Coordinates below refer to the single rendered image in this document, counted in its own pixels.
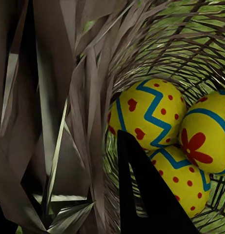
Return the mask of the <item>wicker basket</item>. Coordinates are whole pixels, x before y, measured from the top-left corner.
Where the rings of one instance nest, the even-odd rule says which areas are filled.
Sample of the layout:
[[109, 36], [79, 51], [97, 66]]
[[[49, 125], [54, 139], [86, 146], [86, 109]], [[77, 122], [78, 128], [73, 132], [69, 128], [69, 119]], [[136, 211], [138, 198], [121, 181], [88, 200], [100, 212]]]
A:
[[[110, 143], [113, 151], [116, 138], [111, 135], [107, 153], [107, 125], [113, 103], [129, 87], [146, 78], [169, 81], [184, 89], [179, 91], [186, 98], [187, 111], [208, 94], [202, 82], [214, 91], [225, 90], [220, 84], [225, 85], [225, 65], [216, 60], [225, 61], [217, 51], [225, 52], [209, 46], [214, 42], [225, 50], [225, 44], [217, 41], [225, 41], [225, 25], [198, 21], [225, 22], [225, 17], [214, 16], [225, 14], [225, 10], [198, 12], [202, 6], [219, 7], [225, 1], [192, 0], [179, 8], [194, 6], [189, 13], [173, 14], [177, 9], [162, 16], [157, 15], [187, 0], [143, 0], [137, 8], [141, 1], [0, 0], [0, 206], [5, 219], [20, 226], [23, 234], [121, 234], [119, 184], [110, 177], [119, 181], [118, 158], [113, 153], [113, 160], [109, 153]], [[194, 16], [209, 18], [192, 20]], [[178, 17], [185, 18], [181, 23], [153, 26]], [[186, 27], [191, 22], [216, 31]], [[175, 30], [167, 29], [170, 26], [178, 26], [174, 34], [160, 37]], [[184, 28], [196, 33], [181, 34]], [[146, 35], [151, 36], [145, 39]], [[193, 41], [202, 38], [209, 40], [205, 44]], [[164, 39], [169, 41], [161, 42]], [[188, 44], [172, 44], [180, 41]], [[167, 51], [174, 48], [182, 49]], [[205, 48], [217, 56], [206, 53]], [[184, 50], [189, 52], [178, 52]], [[140, 55], [146, 51], [150, 52]], [[166, 57], [174, 58], [163, 59]], [[162, 76], [162, 72], [171, 76]], [[173, 75], [191, 86], [171, 79]], [[188, 80], [195, 80], [190, 76], [201, 81], [193, 83]], [[104, 156], [111, 167], [109, 174]], [[130, 175], [134, 176], [132, 170]], [[200, 234], [205, 226], [225, 218], [225, 203], [218, 209], [225, 193], [225, 176], [209, 176], [210, 181], [218, 182], [210, 192], [216, 189], [211, 205], [204, 208], [210, 211], [201, 211], [191, 221], [216, 214], [197, 227]], [[137, 182], [131, 181], [137, 215], [148, 217]], [[49, 215], [50, 207], [54, 214]], [[224, 217], [212, 221], [218, 215]]]

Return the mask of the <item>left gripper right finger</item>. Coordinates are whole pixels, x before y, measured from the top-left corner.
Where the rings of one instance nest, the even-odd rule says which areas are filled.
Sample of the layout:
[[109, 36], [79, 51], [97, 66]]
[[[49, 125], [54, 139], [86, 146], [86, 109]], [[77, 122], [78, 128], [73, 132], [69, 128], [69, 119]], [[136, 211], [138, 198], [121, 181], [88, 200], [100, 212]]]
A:
[[[118, 130], [121, 234], [200, 234], [136, 138]], [[136, 212], [133, 171], [148, 217]]]

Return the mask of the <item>easter egg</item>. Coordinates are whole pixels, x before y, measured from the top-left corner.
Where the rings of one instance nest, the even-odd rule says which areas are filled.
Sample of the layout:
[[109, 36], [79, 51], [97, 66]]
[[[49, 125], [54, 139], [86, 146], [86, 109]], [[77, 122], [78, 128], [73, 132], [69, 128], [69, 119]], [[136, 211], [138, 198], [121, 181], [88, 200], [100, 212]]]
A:
[[147, 156], [191, 219], [206, 207], [210, 197], [210, 176], [184, 156], [181, 140], [147, 152]]
[[108, 125], [114, 138], [118, 130], [133, 135], [144, 151], [176, 143], [187, 111], [185, 97], [169, 81], [146, 78], [125, 90], [109, 111]]
[[225, 90], [207, 94], [191, 105], [179, 140], [184, 156], [195, 167], [225, 176]]

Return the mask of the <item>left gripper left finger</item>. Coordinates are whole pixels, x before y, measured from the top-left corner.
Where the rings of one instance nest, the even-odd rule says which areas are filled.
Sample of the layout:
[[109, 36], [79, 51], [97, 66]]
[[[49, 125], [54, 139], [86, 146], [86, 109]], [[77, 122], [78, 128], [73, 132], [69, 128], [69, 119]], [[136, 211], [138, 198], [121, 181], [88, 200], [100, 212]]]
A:
[[15, 234], [18, 225], [5, 219], [3, 211], [0, 206], [0, 234]]

